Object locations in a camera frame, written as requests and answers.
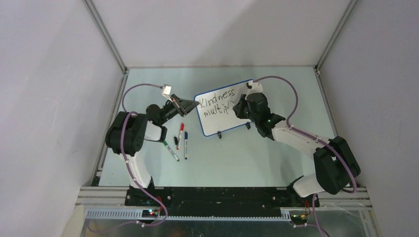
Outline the blue-framed whiteboard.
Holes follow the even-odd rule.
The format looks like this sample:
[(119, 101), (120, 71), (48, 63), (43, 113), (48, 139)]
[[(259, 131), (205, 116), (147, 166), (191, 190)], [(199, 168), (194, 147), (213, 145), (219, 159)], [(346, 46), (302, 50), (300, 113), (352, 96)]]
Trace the blue-framed whiteboard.
[(195, 95), (194, 100), (199, 102), (196, 107), (198, 118), (205, 137), (250, 122), (249, 119), (237, 118), (233, 107), (242, 94), (248, 94), (250, 89), (246, 84), (252, 81), (249, 79)]

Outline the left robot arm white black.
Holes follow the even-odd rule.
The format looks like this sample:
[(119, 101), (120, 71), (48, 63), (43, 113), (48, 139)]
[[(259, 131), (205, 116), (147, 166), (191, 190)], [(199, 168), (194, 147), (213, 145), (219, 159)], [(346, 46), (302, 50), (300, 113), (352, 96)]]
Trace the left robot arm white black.
[(175, 94), (169, 97), (164, 106), (149, 105), (144, 114), (118, 112), (105, 136), (106, 146), (125, 162), (130, 186), (140, 189), (137, 199), (146, 206), (155, 202), (156, 192), (148, 187), (152, 183), (152, 176), (140, 153), (144, 141), (163, 143), (167, 135), (164, 123), (176, 115), (188, 115), (200, 104)]

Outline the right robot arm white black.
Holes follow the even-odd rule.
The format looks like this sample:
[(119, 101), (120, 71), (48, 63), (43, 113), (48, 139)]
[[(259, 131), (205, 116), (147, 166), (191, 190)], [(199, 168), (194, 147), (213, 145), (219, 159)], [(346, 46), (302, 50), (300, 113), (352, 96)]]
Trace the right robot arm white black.
[(348, 184), (352, 192), (356, 191), (355, 178), (361, 169), (344, 138), (324, 138), (296, 128), (288, 119), (271, 112), (261, 92), (242, 94), (233, 111), (237, 118), (253, 122), (262, 137), (289, 145), (313, 159), (315, 172), (297, 178), (287, 187), (291, 205), (301, 206), (316, 193), (335, 195), (346, 191)]

